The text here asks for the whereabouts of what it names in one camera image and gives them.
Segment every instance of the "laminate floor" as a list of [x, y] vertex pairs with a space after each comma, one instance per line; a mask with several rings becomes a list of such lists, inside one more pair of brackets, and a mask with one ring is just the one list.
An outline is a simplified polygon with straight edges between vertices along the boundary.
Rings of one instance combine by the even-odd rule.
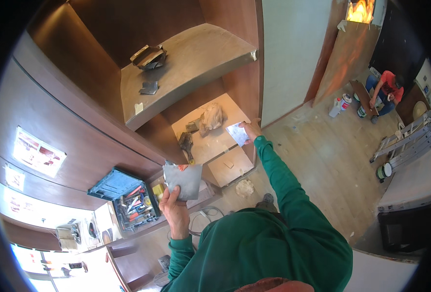
[[[364, 72], [358, 80], [364, 82], [369, 74], [369, 71]], [[369, 160], [382, 138], [395, 133], [399, 122], [395, 111], [380, 117], [377, 124], [372, 124], [370, 117], [361, 119], [357, 115], [358, 102], [355, 101], [334, 119], [329, 117], [334, 98], [352, 92], [351, 86], [346, 85], [315, 108], [311, 108], [312, 102], [308, 102], [263, 129], [263, 134], [272, 141], [274, 150], [298, 178], [310, 200], [350, 245], [376, 218], [376, 203], [384, 194], [390, 179], [380, 184], [375, 176], [376, 168], [384, 163], [384, 156], [372, 164]], [[212, 206], [226, 214], [254, 207], [266, 192], [275, 195], [259, 160], [257, 167], [241, 179], [253, 182], [255, 191], [250, 197], [238, 196], [234, 182], [223, 190], [223, 197]], [[221, 217], [215, 211], [209, 214], [214, 214], [209, 215], [212, 220]], [[209, 223], [198, 212], [192, 214], [191, 218], [193, 231], [201, 231]], [[138, 238], [135, 243], [139, 249], [134, 259], [139, 259], [141, 266], [148, 272], [160, 272], [157, 259], [170, 254], [168, 231], [168, 226], [164, 227]], [[195, 246], [198, 240], [197, 237], [193, 238]], [[131, 281], [135, 276], [126, 273], [124, 277], [130, 277], [128, 280]]]

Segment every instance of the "hand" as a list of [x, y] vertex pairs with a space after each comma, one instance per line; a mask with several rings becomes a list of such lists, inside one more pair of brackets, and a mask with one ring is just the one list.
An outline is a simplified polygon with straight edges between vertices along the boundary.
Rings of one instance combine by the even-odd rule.
[[370, 108], [374, 108], [375, 104], [376, 104], [376, 98], [371, 98], [371, 100], [370, 100]]
[[177, 201], [180, 195], [180, 187], [176, 186], [172, 193], [165, 189], [159, 209], [165, 215], [170, 225], [172, 239], [185, 239], [189, 236], [189, 212], [186, 202]]
[[245, 145], [249, 143], [253, 143], [254, 139], [261, 136], [263, 133], [261, 132], [261, 128], [259, 127], [259, 121], [260, 118], [254, 119], [251, 124], [248, 124], [247, 122], [242, 122], [238, 126], [240, 128], [244, 128], [246, 131], [246, 134], [249, 137], [249, 140], [245, 141]]

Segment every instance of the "flame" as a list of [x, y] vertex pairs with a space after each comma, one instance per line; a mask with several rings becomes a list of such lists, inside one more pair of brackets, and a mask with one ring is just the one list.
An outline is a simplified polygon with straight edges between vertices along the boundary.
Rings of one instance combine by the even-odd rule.
[[374, 0], [358, 0], [357, 3], [348, 4], [347, 20], [355, 22], [370, 23], [373, 20]]

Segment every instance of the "shelf compartment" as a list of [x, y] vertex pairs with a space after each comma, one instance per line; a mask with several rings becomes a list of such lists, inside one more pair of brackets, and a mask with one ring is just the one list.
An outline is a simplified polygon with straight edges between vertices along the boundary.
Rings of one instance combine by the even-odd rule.
[[205, 167], [208, 167], [212, 172], [213, 179], [219, 187], [231, 183], [254, 168], [251, 160], [238, 145], [219, 158], [209, 162]]
[[[126, 126], [136, 131], [196, 88], [256, 60], [256, 48], [218, 26], [204, 23], [162, 43], [165, 65], [142, 71], [129, 64], [121, 70], [121, 100]], [[141, 95], [144, 81], [159, 82], [155, 95]], [[143, 110], [136, 114], [135, 105]]]
[[193, 133], [193, 147], [191, 148], [191, 153], [196, 164], [210, 162], [237, 146], [235, 140], [230, 136], [225, 128], [241, 121], [250, 122], [247, 116], [230, 98], [230, 96], [224, 93], [221, 96], [203, 104], [199, 108], [196, 108], [176, 123], [172, 124], [172, 129], [177, 139], [179, 139], [181, 133], [186, 131], [185, 126], [189, 122], [201, 117], [204, 110], [213, 102], [218, 103], [222, 107], [222, 110], [227, 114], [227, 120], [221, 127], [209, 130], [205, 137], [201, 137], [199, 132]]

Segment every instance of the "blue toolbox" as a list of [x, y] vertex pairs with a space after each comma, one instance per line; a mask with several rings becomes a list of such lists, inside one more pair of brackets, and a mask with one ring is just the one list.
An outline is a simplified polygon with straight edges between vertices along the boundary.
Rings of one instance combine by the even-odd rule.
[[112, 201], [120, 228], [134, 233], [139, 226], [160, 217], [157, 200], [148, 190], [140, 178], [113, 167], [87, 194]]

